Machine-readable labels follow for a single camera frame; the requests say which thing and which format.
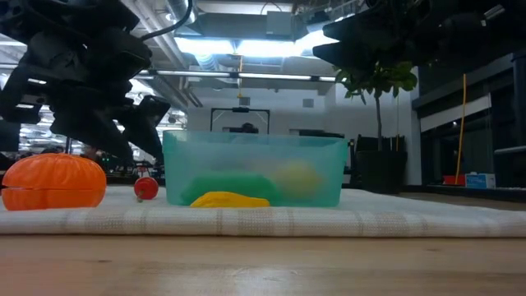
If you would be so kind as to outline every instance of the red toy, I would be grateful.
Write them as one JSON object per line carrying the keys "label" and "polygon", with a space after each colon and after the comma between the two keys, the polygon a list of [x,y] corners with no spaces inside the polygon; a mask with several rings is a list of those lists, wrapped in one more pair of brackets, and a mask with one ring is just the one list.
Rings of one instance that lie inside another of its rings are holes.
{"label": "red toy", "polygon": [[157,196],[157,192],[159,191],[159,184],[157,183],[157,181],[155,181],[154,178],[139,178],[135,182],[133,190],[135,191],[135,194],[137,195],[137,200],[139,202],[150,201]]}

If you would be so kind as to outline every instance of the potted plant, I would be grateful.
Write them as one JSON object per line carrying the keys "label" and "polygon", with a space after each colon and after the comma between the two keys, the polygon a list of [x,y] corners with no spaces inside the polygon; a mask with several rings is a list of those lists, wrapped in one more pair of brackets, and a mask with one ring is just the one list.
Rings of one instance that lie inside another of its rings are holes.
{"label": "potted plant", "polygon": [[366,104],[364,92],[373,95],[376,102],[376,121],[378,122],[378,150],[357,153],[358,171],[362,175],[364,189],[379,193],[398,193],[404,177],[407,153],[397,150],[383,150],[380,97],[382,93],[392,91],[397,98],[400,89],[411,91],[417,83],[417,77],[411,73],[411,62],[400,62],[393,67],[375,65],[374,72],[367,78],[356,77],[349,69],[336,67],[336,82],[347,89],[345,98],[359,96]]}

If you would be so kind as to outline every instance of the wall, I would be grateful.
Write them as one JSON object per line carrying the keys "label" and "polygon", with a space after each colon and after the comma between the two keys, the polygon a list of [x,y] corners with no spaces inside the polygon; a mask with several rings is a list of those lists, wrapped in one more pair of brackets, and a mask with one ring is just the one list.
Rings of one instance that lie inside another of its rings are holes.
{"label": "wall", "polygon": [[[188,110],[188,129],[193,131],[210,130],[210,109],[238,107],[238,91],[223,89],[195,89],[194,94],[205,106]],[[325,96],[320,96],[315,90],[274,90],[251,89],[244,90],[243,96],[251,97],[251,109],[270,110],[270,133],[288,135],[291,129],[324,129]],[[303,108],[303,99],[314,99],[314,108]],[[255,113],[225,112],[214,121],[214,130],[221,131],[223,127],[241,127],[244,123],[252,123],[260,131],[266,131],[266,124]]]}
{"label": "wall", "polygon": [[[342,133],[348,139],[357,139],[358,135],[377,136],[376,102],[372,95],[366,94],[366,104],[359,97],[345,99],[347,90],[335,85],[327,93],[325,101],[325,130]],[[393,99],[390,94],[380,97],[382,135],[393,136]]]}
{"label": "wall", "polygon": [[[238,106],[237,90],[195,89],[194,93],[205,107],[188,110],[189,130],[209,131],[212,107]],[[276,93],[273,90],[252,89],[243,90],[242,94],[251,97],[251,109],[270,109],[271,134],[287,135],[291,129],[316,129],[341,133],[347,139],[355,140],[358,134],[376,136],[374,98],[367,95],[367,104],[364,105],[359,97],[345,99],[345,93],[343,86],[335,85],[324,96],[318,95],[315,90],[280,90]],[[398,103],[391,94],[383,94],[381,97],[382,135],[395,136],[398,131],[401,136],[405,136],[408,150],[406,181],[412,185],[422,184],[420,123],[411,107],[412,99],[417,97],[417,90],[411,93],[400,91]],[[303,108],[303,99],[314,99],[314,108]],[[215,130],[220,131],[222,127],[240,127],[250,122],[260,131],[265,131],[266,127],[261,119],[255,114],[249,114],[225,113],[215,121]]]}

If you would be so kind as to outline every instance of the orange toy pumpkin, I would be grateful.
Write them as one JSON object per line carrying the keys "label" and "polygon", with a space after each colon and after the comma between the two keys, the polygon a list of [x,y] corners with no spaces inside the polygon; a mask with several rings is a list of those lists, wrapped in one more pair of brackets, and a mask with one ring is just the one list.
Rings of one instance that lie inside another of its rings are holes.
{"label": "orange toy pumpkin", "polygon": [[92,207],[104,197],[106,176],[91,160],[50,153],[16,162],[2,184],[8,210]]}

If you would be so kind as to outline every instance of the striped cloth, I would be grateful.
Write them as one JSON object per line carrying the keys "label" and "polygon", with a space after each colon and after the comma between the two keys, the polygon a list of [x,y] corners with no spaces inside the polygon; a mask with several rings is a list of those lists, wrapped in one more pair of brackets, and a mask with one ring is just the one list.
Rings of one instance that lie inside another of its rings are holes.
{"label": "striped cloth", "polygon": [[526,212],[415,201],[343,190],[338,208],[190,209],[162,190],[138,204],[109,187],[94,209],[0,210],[0,234],[165,234],[271,237],[526,237]]}

